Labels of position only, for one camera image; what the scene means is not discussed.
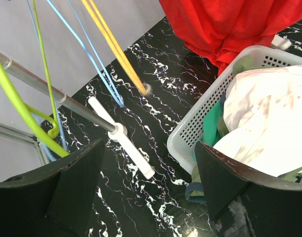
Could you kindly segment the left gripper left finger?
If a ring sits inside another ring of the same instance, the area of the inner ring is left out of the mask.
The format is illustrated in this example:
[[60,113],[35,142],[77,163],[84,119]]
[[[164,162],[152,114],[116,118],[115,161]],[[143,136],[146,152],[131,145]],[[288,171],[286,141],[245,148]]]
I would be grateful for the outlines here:
[[102,139],[0,182],[0,237],[82,237],[104,158]]

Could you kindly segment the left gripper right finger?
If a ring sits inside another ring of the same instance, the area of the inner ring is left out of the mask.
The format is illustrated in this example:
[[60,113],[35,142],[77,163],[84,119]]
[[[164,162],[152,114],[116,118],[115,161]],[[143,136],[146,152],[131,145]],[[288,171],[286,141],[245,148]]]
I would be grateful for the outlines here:
[[272,177],[203,142],[195,156],[220,237],[302,237],[302,184]]

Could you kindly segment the light blue wire hanger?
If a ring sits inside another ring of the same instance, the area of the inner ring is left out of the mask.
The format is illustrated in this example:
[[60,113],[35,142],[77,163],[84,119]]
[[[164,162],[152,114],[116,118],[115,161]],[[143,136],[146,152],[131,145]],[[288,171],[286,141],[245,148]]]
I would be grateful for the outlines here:
[[65,152],[67,152],[67,146],[65,143],[65,135],[63,132],[63,128],[62,128],[61,119],[58,116],[58,110],[57,110],[57,106],[55,103],[55,98],[54,98],[51,80],[50,80],[49,69],[48,69],[47,60],[46,60],[46,56],[45,56],[45,52],[44,52],[41,30],[39,27],[38,14],[37,14],[37,9],[36,9],[36,3],[34,0],[27,0],[26,4],[27,4],[28,10],[29,10],[29,13],[31,15],[32,23],[33,23],[35,33],[37,36],[37,40],[39,43],[44,72],[45,72],[46,81],[47,81],[49,98],[51,101],[51,108],[52,108],[52,112],[53,112],[53,119],[52,119],[53,121],[48,120],[47,118],[43,117],[45,120],[48,120],[52,124],[52,128],[47,132],[47,135],[51,139],[55,139],[58,135],[60,135],[60,137],[62,138],[62,145],[63,145],[62,148],[64,149]]

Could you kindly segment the lime green hanger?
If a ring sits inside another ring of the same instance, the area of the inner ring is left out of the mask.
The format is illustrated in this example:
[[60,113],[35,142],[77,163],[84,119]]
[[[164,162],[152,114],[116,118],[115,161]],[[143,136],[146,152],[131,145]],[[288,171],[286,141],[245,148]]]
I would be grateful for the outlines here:
[[[23,102],[20,95],[18,94],[17,90],[13,86],[11,80],[9,79],[8,75],[6,74],[6,71],[0,61],[0,85],[2,89],[4,90],[6,96],[12,103],[12,105],[15,107],[16,111],[19,113],[19,115],[22,117],[26,125],[31,129],[31,131],[39,138],[50,150],[52,150],[54,153],[56,153],[60,157],[65,157],[69,155],[69,152],[67,152],[62,146],[57,144],[53,139],[57,137],[57,135],[60,133],[60,124],[59,119],[57,116],[57,109],[56,104],[54,100],[54,94],[52,90],[51,80],[50,80],[50,74],[48,70],[47,60],[44,52],[43,47],[43,40],[42,35],[39,27],[39,20],[38,20],[38,14],[36,9],[36,3],[35,1],[32,1],[32,5],[28,5],[32,22],[34,25],[34,28],[36,30],[37,39],[39,42],[39,47],[42,55],[43,60],[43,66],[45,71],[45,76],[47,79],[47,87],[48,92],[50,95],[50,101],[51,101],[51,107],[53,111],[54,117],[49,117],[45,115],[44,113],[38,111],[37,109],[27,105]],[[33,118],[32,114],[35,114],[41,118],[44,118],[45,120],[51,122],[52,129],[48,132],[45,132],[36,122],[36,120]]]

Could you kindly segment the pink tank top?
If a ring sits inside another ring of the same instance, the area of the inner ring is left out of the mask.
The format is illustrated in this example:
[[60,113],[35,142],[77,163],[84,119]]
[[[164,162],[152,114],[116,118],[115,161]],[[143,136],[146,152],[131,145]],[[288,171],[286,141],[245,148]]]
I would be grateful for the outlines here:
[[223,119],[217,151],[274,177],[302,171],[302,65],[237,74]]

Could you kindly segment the green tank top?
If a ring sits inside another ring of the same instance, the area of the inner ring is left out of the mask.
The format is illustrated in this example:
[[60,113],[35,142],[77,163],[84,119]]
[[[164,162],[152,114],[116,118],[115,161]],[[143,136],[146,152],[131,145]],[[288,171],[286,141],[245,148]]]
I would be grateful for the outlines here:
[[222,115],[223,103],[217,102],[204,117],[203,138],[200,141],[213,147],[221,139],[217,127]]

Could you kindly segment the red tank top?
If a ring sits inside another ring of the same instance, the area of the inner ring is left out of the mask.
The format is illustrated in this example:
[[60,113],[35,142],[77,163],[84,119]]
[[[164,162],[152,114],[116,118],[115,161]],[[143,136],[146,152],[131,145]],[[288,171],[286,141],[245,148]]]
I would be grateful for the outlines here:
[[221,74],[245,48],[270,46],[274,36],[302,19],[302,0],[161,0],[185,46]]

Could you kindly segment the yellow hanger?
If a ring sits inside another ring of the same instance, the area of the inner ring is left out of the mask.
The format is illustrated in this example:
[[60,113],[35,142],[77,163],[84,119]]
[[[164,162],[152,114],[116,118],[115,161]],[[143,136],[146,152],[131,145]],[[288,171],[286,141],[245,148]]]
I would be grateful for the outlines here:
[[89,15],[91,16],[94,23],[96,24],[97,28],[102,33],[111,51],[115,55],[116,59],[130,78],[130,80],[133,82],[133,84],[136,86],[136,88],[141,94],[148,95],[151,90],[146,87],[138,77],[128,58],[122,51],[120,45],[118,44],[116,38],[109,29],[95,2],[93,0],[82,0],[81,2],[89,13]]

